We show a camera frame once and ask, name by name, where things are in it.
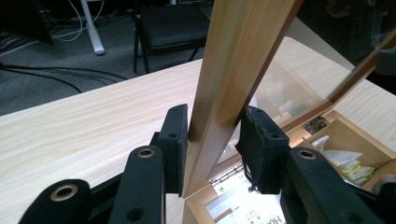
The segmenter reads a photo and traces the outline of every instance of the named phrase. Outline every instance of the black cable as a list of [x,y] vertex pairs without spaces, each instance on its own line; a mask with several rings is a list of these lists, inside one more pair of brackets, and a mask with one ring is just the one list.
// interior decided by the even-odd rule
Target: black cable
[[106,27],[110,24],[110,19],[107,16],[102,17],[102,19],[97,20],[93,23],[96,27]]
[[71,19],[56,21],[55,26],[61,26],[62,29],[79,29],[80,28],[79,21],[71,21]]
[[91,80],[95,80],[95,81],[101,82],[101,83],[103,83],[105,85],[107,85],[107,83],[105,83],[100,78],[112,81],[114,83],[117,83],[116,80],[108,78],[108,77],[99,77],[99,76],[85,75],[85,74],[79,74],[79,73],[67,72],[67,71],[61,71],[61,70],[44,69],[43,71],[46,71],[46,72],[49,72],[49,73],[54,73],[54,74],[60,74],[60,75],[69,75],[69,76],[74,76],[74,77],[87,78],[87,79],[91,79]]
[[88,69],[88,68],[74,68],[74,67],[27,67],[27,66],[19,66],[19,65],[11,65],[11,64],[4,64],[3,65],[5,68],[14,68],[14,69],[27,69],[27,70],[44,70],[44,69],[63,69],[63,70],[76,70],[76,71],[85,71],[85,72],[95,72],[95,73],[101,73],[113,77],[118,77],[123,80],[127,80],[128,78],[122,77],[116,74],[104,72],[104,71],[99,71],[99,70],[93,70],[93,69]]
[[81,91],[79,88],[77,88],[75,85],[71,84],[70,82],[61,80],[61,79],[59,79],[59,78],[57,78],[57,77],[48,77],[48,76],[39,75],[39,74],[35,74],[35,73],[16,71],[16,70],[8,69],[8,68],[6,68],[5,66],[0,67],[0,69],[1,69],[1,70],[4,70],[4,71],[12,72],[12,73],[25,74],[25,75],[29,75],[29,76],[33,76],[33,77],[46,77],[46,78],[49,78],[49,79],[57,80],[57,81],[62,82],[62,83],[65,84],[65,85],[68,85],[68,86],[70,86],[71,88],[75,89],[76,91],[78,91],[78,93],[82,93],[82,91]]
[[104,16],[101,16],[101,17],[103,17],[103,18],[97,20],[96,22],[102,22],[102,21],[109,21],[109,22],[111,22],[111,21],[120,21],[120,20],[123,20],[123,19],[126,19],[126,18],[131,17],[131,14],[128,13],[128,12],[125,12],[125,14],[120,13],[120,15],[115,15],[115,16],[110,16],[110,17],[104,15]]

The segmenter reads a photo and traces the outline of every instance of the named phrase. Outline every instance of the wooden plank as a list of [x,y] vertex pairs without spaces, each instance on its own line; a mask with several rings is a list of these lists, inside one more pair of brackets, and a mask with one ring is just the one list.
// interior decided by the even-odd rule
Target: wooden plank
[[330,96],[330,101],[336,104],[345,97],[362,80],[367,78],[375,69],[376,54],[381,49],[392,49],[396,47],[396,29],[381,42],[377,49],[374,49],[348,76],[348,78]]
[[207,185],[301,3],[215,2],[189,129],[184,197]]

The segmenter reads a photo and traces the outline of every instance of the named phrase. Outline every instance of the wooden box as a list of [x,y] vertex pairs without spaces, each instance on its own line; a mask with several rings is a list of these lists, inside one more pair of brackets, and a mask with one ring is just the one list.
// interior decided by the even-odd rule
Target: wooden box
[[[269,2],[215,3],[191,117],[183,223],[216,223],[232,212],[228,210],[219,217],[209,214],[208,205],[219,198],[209,183],[241,160],[233,145],[237,141],[238,118],[247,104],[267,111],[290,137],[291,147],[313,148],[313,141],[328,134],[332,139],[329,147],[361,151],[362,163],[375,167],[364,189],[370,189],[384,174],[395,174],[396,153],[372,137],[380,134],[360,123],[363,130],[354,124],[356,121],[342,115],[352,113],[375,126],[364,117],[368,114],[364,111],[364,97],[371,93],[364,88],[357,88],[357,93],[351,90],[374,70],[376,52],[349,71],[298,41],[283,38],[301,1]],[[395,35],[394,30],[378,48],[394,47]],[[357,98],[356,102],[347,97],[349,93]],[[372,96],[373,103],[395,99],[393,95]],[[303,126],[318,115],[326,115],[328,126],[312,135]],[[224,148],[226,159],[221,157]]]

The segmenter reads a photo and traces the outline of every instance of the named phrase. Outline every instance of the wooden edge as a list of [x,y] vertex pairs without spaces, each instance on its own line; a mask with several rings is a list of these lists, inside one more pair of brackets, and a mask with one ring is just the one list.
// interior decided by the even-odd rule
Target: wooden edge
[[290,138],[290,147],[297,147],[300,146],[301,144],[304,143],[304,140],[311,136],[311,133],[309,133],[306,129],[300,129],[295,133],[291,133],[288,135]]
[[212,186],[208,185],[195,194],[191,195],[184,204],[183,220],[184,224],[215,223],[206,206],[219,196]]
[[218,223],[220,220],[222,220],[224,217],[227,217],[232,212],[233,212],[233,210],[231,210],[231,208],[227,209],[223,214],[221,214],[219,217],[215,218],[215,222]]
[[361,129],[358,125],[354,124],[352,121],[350,121],[349,119],[338,113],[337,111],[333,110],[328,114],[324,115],[323,118],[325,118],[329,122],[334,122],[336,119],[342,121],[348,128],[352,129],[355,133],[362,136],[364,139],[367,139],[370,143],[372,143],[376,148],[384,152],[387,156],[389,156],[392,159],[396,158],[396,152],[392,151],[390,148],[388,148],[387,146],[376,140],[366,131]]
[[336,104],[343,99],[362,80],[367,78],[375,69],[376,54],[380,49],[391,49],[396,46],[396,28],[381,42],[379,47],[369,54],[353,69],[346,80],[329,97]]
[[370,177],[367,182],[362,185],[362,187],[366,190],[371,190],[378,180],[386,174],[396,175],[396,159],[391,160],[375,171],[373,176]]
[[191,116],[183,197],[207,185],[301,3],[215,1]]
[[282,131],[287,135],[291,133],[295,133],[299,129],[302,129],[302,127],[305,125],[306,122],[319,115],[326,113],[327,111],[331,110],[332,107],[333,107],[333,103],[331,101],[323,101],[320,105],[311,109],[309,112],[303,114],[299,118],[283,126]]
[[213,169],[213,171],[211,172],[209,178],[220,175],[221,173],[224,173],[228,167],[232,167],[233,165],[236,165],[237,163],[241,163],[241,162],[242,162],[242,157],[239,153],[237,153],[233,155],[230,159],[227,159],[226,161],[217,164],[215,169]]

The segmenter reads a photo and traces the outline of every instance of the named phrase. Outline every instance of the black plastic bracket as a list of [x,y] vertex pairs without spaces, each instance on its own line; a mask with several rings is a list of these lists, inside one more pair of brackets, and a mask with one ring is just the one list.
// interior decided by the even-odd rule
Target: black plastic bracket
[[[288,223],[384,223],[361,200],[358,194],[343,181],[319,152],[304,148],[293,148],[286,161],[291,187],[282,189],[281,206]],[[307,217],[301,219],[304,205]]]
[[87,182],[79,179],[59,181],[38,195],[20,223],[85,223],[92,210],[90,198]]
[[169,109],[163,127],[155,133],[150,145],[163,150],[165,170],[165,192],[183,191],[184,168],[187,154],[188,107],[177,105]]
[[280,162],[290,150],[289,138],[261,109],[248,106],[241,118],[241,134],[235,146],[252,187],[262,194],[280,192]]
[[164,223],[164,209],[163,152],[139,147],[128,158],[108,223]]

